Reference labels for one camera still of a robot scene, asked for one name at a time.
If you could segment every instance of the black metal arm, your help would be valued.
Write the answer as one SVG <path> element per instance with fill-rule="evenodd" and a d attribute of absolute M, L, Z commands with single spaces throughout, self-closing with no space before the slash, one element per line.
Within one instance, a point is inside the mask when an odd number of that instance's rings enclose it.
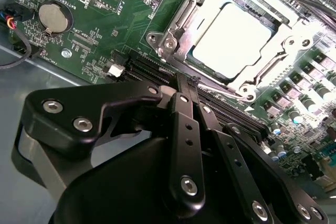
<path fill-rule="evenodd" d="M 58 201 L 51 223 L 328 223 L 244 129 L 219 125 L 192 82 L 171 85 L 27 97 L 12 160 Z M 152 138 L 92 168 L 95 146 L 141 130 Z"/>

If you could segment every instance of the connector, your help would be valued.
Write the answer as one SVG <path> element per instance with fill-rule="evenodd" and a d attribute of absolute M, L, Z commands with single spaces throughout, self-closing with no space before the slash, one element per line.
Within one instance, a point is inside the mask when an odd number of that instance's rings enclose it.
<path fill-rule="evenodd" d="M 4 6 L 2 12 L 14 17 L 14 21 L 24 22 L 35 17 L 34 9 L 29 9 L 19 3 L 11 3 Z"/>

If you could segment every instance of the electrolytic capacitor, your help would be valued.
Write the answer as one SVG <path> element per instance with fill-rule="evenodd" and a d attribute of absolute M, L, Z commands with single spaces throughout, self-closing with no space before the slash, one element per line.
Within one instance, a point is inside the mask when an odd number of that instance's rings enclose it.
<path fill-rule="evenodd" d="M 336 142 L 336 131 L 334 128 L 332 127 L 327 128 L 327 134 L 329 135 L 330 139 Z"/>
<path fill-rule="evenodd" d="M 296 110 L 289 112 L 288 116 L 292 119 L 293 123 L 295 124 L 303 122 L 303 117 L 300 116 L 299 112 L 297 112 Z"/>
<path fill-rule="evenodd" d="M 313 100 L 311 99 L 306 99 L 302 102 L 302 104 L 306 107 L 306 109 L 310 112 L 310 113 L 314 113 L 316 112 L 319 107 L 313 102 Z"/>
<path fill-rule="evenodd" d="M 283 148 L 283 145 L 279 145 L 275 148 L 275 152 L 277 153 L 278 157 L 285 157 L 287 152 Z"/>
<path fill-rule="evenodd" d="M 330 79 L 330 82 L 331 82 L 332 84 L 334 84 L 334 86 L 336 86 L 336 76 L 332 77 L 332 78 Z"/>
<path fill-rule="evenodd" d="M 278 157 L 278 155 L 275 153 L 275 151 L 271 151 L 268 155 L 271 157 L 271 159 L 272 159 L 273 161 L 278 161 L 278 160 L 279 160 L 279 157 Z"/>
<path fill-rule="evenodd" d="M 270 127 L 274 135 L 279 135 L 281 133 L 280 127 L 277 123 L 272 123 Z"/>
<path fill-rule="evenodd" d="M 330 90 L 325 87 L 318 89 L 317 94 L 319 94 L 319 96 L 322 97 L 326 102 L 331 101 L 333 98 L 333 95 L 330 92 Z"/>
<path fill-rule="evenodd" d="M 298 154 L 298 153 L 301 152 L 301 148 L 300 148 L 299 146 L 295 146 L 295 147 L 293 148 L 293 152 L 294 152 L 295 154 Z"/>

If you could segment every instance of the motherboard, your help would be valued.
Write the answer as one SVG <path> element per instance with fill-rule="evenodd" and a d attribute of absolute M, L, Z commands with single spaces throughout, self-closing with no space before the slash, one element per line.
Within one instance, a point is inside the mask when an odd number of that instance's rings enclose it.
<path fill-rule="evenodd" d="M 324 12 L 295 0 L 15 1 L 36 11 L 17 27 L 44 60 L 92 84 L 184 73 L 290 176 L 336 188 L 336 22 Z"/>

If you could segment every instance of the silver screw head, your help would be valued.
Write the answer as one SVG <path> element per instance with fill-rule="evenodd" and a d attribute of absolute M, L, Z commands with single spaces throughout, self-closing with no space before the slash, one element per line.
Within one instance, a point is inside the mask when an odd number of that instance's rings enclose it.
<path fill-rule="evenodd" d="M 299 213 L 305 217 L 307 220 L 310 220 L 311 216 L 309 214 L 309 212 L 306 210 L 306 208 L 304 208 L 302 205 L 298 204 L 298 210 Z"/>
<path fill-rule="evenodd" d="M 266 221 L 268 219 L 266 210 L 259 202 L 253 201 L 252 208 L 254 213 L 260 218 L 260 220 Z"/>
<path fill-rule="evenodd" d="M 152 94 L 157 94 L 157 90 L 155 88 L 149 87 L 148 88 L 149 92 L 151 92 Z"/>
<path fill-rule="evenodd" d="M 323 219 L 321 213 L 320 213 L 315 207 L 310 207 L 310 209 L 312 210 L 313 214 L 315 214 L 315 216 L 316 216 L 318 219 L 320 219 L 320 220 Z"/>
<path fill-rule="evenodd" d="M 184 102 L 188 102 L 188 98 L 187 97 L 184 97 L 183 95 L 180 96 L 181 100 L 184 101 Z"/>
<path fill-rule="evenodd" d="M 92 123 L 86 118 L 77 118 L 73 124 L 73 126 L 81 132 L 89 132 L 92 129 Z"/>
<path fill-rule="evenodd" d="M 68 48 L 62 49 L 61 55 L 64 58 L 70 58 L 72 56 L 72 52 Z"/>
<path fill-rule="evenodd" d="M 155 43 L 156 42 L 156 37 L 154 35 L 150 35 L 148 37 L 148 40 L 149 40 L 150 43 Z"/>
<path fill-rule="evenodd" d="M 48 113 L 57 114 L 63 110 L 63 105 L 57 101 L 46 101 L 43 103 L 43 109 Z"/>
<path fill-rule="evenodd" d="M 182 190 L 190 196 L 195 196 L 197 194 L 197 186 L 191 178 L 183 177 L 181 179 L 181 187 Z"/>
<path fill-rule="evenodd" d="M 211 109 L 209 109 L 207 106 L 203 106 L 203 110 L 206 112 L 206 113 L 211 113 Z"/>
<path fill-rule="evenodd" d="M 240 134 L 240 130 L 239 130 L 237 127 L 233 126 L 233 127 L 232 127 L 232 130 L 233 130 L 234 132 L 236 132 L 237 134 Z"/>

